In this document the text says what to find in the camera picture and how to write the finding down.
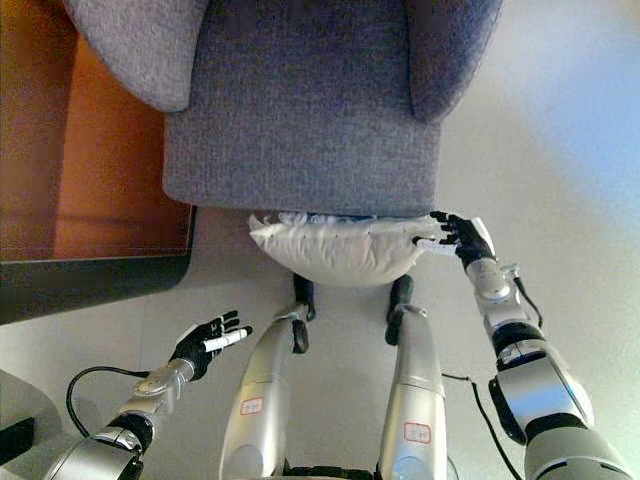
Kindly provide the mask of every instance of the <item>sticker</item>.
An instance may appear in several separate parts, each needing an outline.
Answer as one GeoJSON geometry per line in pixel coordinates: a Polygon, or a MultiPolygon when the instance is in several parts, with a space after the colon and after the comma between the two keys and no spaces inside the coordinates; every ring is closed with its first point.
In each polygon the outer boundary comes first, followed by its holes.
{"type": "Polygon", "coordinates": [[[251,398],[242,402],[240,415],[253,415],[262,411],[262,397],[251,398]]]}
{"type": "Polygon", "coordinates": [[[404,439],[408,442],[431,443],[431,427],[421,423],[407,422],[404,424],[404,439]]]}

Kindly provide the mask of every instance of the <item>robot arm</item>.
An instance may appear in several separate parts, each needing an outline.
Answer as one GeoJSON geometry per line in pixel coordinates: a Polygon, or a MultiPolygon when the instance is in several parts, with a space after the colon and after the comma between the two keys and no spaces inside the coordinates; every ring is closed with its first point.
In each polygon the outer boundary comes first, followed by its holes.
{"type": "Polygon", "coordinates": [[[237,328],[236,311],[193,327],[178,340],[169,363],[140,381],[116,418],[100,432],[69,449],[46,479],[137,479],[142,455],[174,410],[184,386],[202,378],[214,356],[251,334],[237,328]]]}
{"type": "Polygon", "coordinates": [[[524,310],[517,267],[500,267],[482,221],[442,212],[432,216],[447,238],[418,243],[440,253],[443,249],[455,253],[474,286],[497,356],[498,373],[489,382],[489,391],[507,435],[526,445],[526,478],[632,478],[624,460],[593,429],[586,391],[546,340],[541,322],[524,310]]]}

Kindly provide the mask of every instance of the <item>orange wooden surface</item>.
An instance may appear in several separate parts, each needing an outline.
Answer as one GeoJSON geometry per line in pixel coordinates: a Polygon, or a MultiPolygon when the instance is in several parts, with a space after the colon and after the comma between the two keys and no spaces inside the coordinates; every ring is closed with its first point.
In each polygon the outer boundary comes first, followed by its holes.
{"type": "Polygon", "coordinates": [[[64,12],[2,7],[2,260],[185,253],[191,208],[161,186],[163,114],[117,83],[64,12]]]}

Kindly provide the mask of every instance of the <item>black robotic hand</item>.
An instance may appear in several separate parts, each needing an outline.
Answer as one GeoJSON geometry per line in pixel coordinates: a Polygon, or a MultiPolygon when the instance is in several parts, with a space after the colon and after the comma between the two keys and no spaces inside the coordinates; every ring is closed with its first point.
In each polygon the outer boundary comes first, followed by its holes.
{"type": "Polygon", "coordinates": [[[441,245],[455,245],[455,253],[467,266],[481,258],[496,258],[489,232],[479,218],[466,220],[452,213],[431,212],[429,214],[440,224],[447,238],[440,240],[441,245]]]}
{"type": "Polygon", "coordinates": [[[198,325],[192,330],[187,331],[186,335],[183,335],[183,338],[180,339],[176,345],[176,349],[169,361],[175,358],[183,358],[190,361],[194,367],[194,375],[191,381],[200,380],[207,373],[207,367],[213,357],[222,352],[223,349],[219,348],[217,350],[207,351],[208,348],[205,342],[220,339],[225,336],[228,337],[231,333],[238,332],[239,330],[246,332],[246,334],[242,336],[236,335],[236,339],[228,342],[230,345],[251,334],[251,327],[240,328],[239,325],[240,319],[238,318],[237,310],[227,312],[214,318],[210,322],[198,325]]]}

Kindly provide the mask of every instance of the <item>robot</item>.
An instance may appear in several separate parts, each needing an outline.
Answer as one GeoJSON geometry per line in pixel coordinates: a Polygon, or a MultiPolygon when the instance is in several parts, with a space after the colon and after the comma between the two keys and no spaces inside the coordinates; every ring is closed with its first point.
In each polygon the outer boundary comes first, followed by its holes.
{"type": "MultiPolygon", "coordinates": [[[[531,318],[525,311],[522,298],[530,300],[518,269],[500,266],[483,222],[443,212],[431,216],[438,221],[443,238],[413,241],[435,253],[455,254],[462,261],[496,354],[497,374],[489,382],[489,391],[503,429],[526,447],[525,478],[633,478],[621,456],[594,430],[587,393],[546,340],[542,318],[531,318]]],[[[286,461],[286,367],[307,351],[307,322],[316,315],[313,284],[295,275],[295,302],[275,315],[244,372],[224,438],[219,478],[446,478],[442,372],[427,314],[411,305],[412,287],[411,277],[405,275],[391,290],[385,339],[397,347],[397,357],[375,472],[292,468],[286,461]]],[[[223,348],[251,333],[250,327],[239,328],[239,323],[237,312],[229,312],[183,335],[169,363],[139,382],[119,415],[67,451],[46,478],[138,478],[144,452],[185,385],[202,378],[223,348]]]]}

